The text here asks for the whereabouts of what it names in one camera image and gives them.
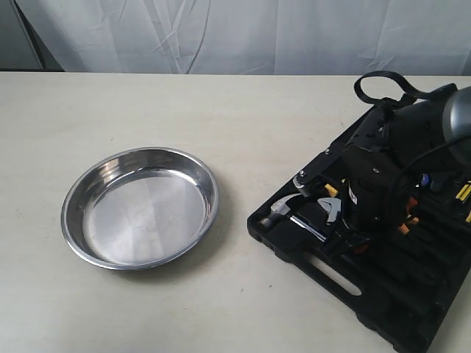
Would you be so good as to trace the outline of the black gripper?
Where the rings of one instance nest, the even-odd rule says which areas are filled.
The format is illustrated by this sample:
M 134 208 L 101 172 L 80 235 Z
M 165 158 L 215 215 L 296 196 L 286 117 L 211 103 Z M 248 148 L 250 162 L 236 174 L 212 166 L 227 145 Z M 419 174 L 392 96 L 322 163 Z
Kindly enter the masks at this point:
M 394 191 L 400 168 L 379 147 L 368 149 L 352 141 L 344 147 L 348 168 L 347 219 L 366 242 L 377 240 L 397 228 L 405 218 L 405 196 Z

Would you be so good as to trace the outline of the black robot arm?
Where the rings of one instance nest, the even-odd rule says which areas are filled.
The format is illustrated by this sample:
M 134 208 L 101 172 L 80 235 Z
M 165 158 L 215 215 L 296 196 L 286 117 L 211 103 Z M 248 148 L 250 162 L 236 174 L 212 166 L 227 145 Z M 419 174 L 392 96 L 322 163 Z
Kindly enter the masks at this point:
M 410 90 L 371 100 L 346 142 L 348 244 L 363 247 L 414 216 L 424 177 L 470 166 L 470 89 Z

